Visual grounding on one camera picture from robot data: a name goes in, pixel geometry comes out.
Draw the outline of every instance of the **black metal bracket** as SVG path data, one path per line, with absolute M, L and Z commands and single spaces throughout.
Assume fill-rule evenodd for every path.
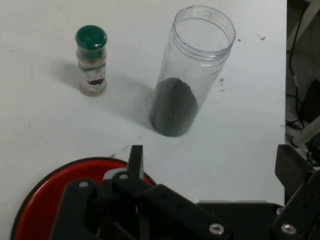
M 98 186 L 89 179 L 68 184 L 50 240 L 320 239 L 320 170 L 279 145 L 275 174 L 291 195 L 284 207 L 194 204 L 164 185 L 143 181 L 143 148 L 132 146 L 126 171 Z

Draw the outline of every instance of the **floor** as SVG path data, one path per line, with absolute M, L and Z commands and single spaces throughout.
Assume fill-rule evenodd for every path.
M 289 0 L 287 8 L 287 34 L 291 32 L 300 16 L 308 5 L 303 0 Z M 292 55 L 292 69 L 298 77 L 299 98 L 304 99 L 312 80 L 320 80 L 320 12 L 314 18 L 311 25 L 305 30 L 303 35 L 295 44 Z M 287 52 L 287 70 L 286 70 L 286 94 L 295 95 L 295 84 L 292 74 L 289 70 L 289 56 Z M 286 98 L 285 108 L 286 120 L 293 121 L 297 119 L 295 110 L 295 99 Z M 286 127 L 286 142 L 290 143 L 292 136 L 297 132 Z M 306 148 L 296 148 L 296 150 L 306 156 Z

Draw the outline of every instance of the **white pipe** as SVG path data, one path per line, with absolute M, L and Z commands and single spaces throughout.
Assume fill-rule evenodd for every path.
M 306 141 L 320 132 L 320 116 L 313 120 L 308 126 L 301 130 L 292 138 L 292 143 L 295 147 L 300 147 Z

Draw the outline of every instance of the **spice jar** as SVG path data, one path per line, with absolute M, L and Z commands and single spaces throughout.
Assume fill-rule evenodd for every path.
M 209 6 L 194 5 L 174 18 L 150 111 L 152 126 L 177 137 L 193 124 L 236 37 L 231 20 Z
M 81 27 L 76 35 L 78 45 L 76 56 L 82 71 L 80 90 L 88 96 L 98 96 L 106 88 L 106 48 L 105 31 L 94 25 Z

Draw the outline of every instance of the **jar label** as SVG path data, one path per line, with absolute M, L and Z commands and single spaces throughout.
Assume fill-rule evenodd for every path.
M 99 92 L 106 87 L 106 64 L 82 68 L 83 77 L 80 80 L 81 87 L 88 92 Z

